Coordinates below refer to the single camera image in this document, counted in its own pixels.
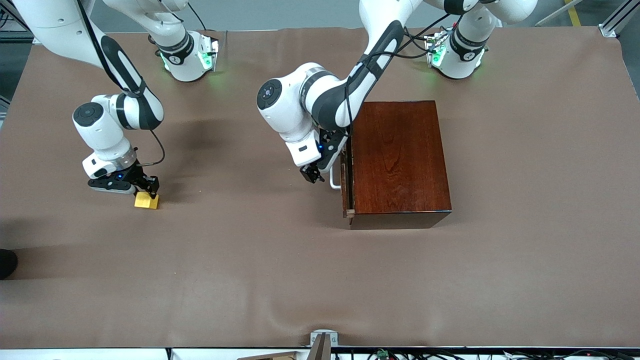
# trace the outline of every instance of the wooden box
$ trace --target wooden box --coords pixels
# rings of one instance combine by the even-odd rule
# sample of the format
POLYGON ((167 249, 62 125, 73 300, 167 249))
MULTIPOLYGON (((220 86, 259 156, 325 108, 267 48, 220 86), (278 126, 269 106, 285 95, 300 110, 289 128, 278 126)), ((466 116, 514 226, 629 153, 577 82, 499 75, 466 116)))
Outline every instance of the wooden box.
POLYGON ((352 229, 420 229, 451 212, 434 101, 365 102, 341 157, 352 229))

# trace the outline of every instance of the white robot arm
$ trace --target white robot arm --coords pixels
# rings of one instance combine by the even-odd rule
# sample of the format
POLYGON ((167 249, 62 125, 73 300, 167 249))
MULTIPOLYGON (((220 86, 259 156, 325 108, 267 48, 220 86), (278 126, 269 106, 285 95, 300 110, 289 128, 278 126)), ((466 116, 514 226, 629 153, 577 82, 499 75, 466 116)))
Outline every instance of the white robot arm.
POLYGON ((155 197, 157 178, 143 173, 122 129, 155 129, 164 119, 160 100, 118 43, 93 25, 79 0, 14 3, 46 48, 104 69, 122 89, 118 95, 94 97, 73 114, 78 133, 94 151, 83 161, 84 171, 91 179, 89 186, 120 193, 135 193, 138 187, 155 197))
POLYGON ((160 50, 164 66, 179 81, 194 81, 214 70, 218 41, 187 31, 174 16, 188 0, 104 0, 145 28, 160 50))
MULTIPOLYGON (((490 30, 495 27, 495 17, 489 10, 500 14, 506 22, 517 22, 527 17, 537 3, 537 0, 425 1, 446 8, 447 12, 468 14, 461 19, 456 36, 450 37, 452 41, 458 40, 454 46, 463 45, 459 52, 465 70, 467 63, 484 51, 490 30), (463 24, 465 17, 475 22, 463 24), (483 19, 488 25, 478 26, 477 21, 483 19), (469 35, 461 35, 468 29, 469 35), (467 53, 473 54, 469 60, 465 60, 470 57, 467 53)), ((400 48, 404 25, 421 2, 360 0, 360 18, 369 44, 346 79, 338 79, 316 63, 306 63, 285 77, 268 80, 260 88, 257 96, 260 114, 285 141, 307 181, 324 181, 321 174, 333 166, 351 132, 351 122, 400 48)))

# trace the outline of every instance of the black round object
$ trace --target black round object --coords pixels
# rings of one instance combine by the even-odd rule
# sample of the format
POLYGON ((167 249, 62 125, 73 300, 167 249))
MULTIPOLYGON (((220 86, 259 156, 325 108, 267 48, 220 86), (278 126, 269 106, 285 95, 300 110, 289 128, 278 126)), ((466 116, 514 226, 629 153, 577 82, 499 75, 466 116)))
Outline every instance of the black round object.
POLYGON ((282 94, 282 83, 280 80, 271 79, 268 80, 258 91, 258 97, 256 99, 258 108, 264 110, 273 105, 282 94))
POLYGON ((80 126, 88 127, 98 121, 103 113, 102 105, 97 102, 88 102, 78 106, 74 111, 74 121, 80 126))
POLYGON ((0 249, 0 280, 6 279, 18 267, 18 257, 11 250, 0 249))

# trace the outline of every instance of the table surface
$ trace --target table surface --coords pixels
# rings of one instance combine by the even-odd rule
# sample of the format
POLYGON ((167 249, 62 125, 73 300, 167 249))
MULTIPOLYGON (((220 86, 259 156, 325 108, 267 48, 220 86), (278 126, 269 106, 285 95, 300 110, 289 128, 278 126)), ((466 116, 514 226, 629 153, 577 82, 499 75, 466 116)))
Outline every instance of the table surface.
MULTIPOLYGON (((114 35, 162 100, 161 209, 91 191, 71 114, 117 88, 31 52, 0 136, 0 346, 636 346, 640 103, 596 28, 497 29, 453 81, 392 62, 370 101, 435 100, 453 213, 350 231, 261 119, 263 82, 306 61, 346 76, 362 29, 229 33, 221 71, 166 73, 145 34, 114 35)), ((129 131, 141 161, 159 151, 129 131)))

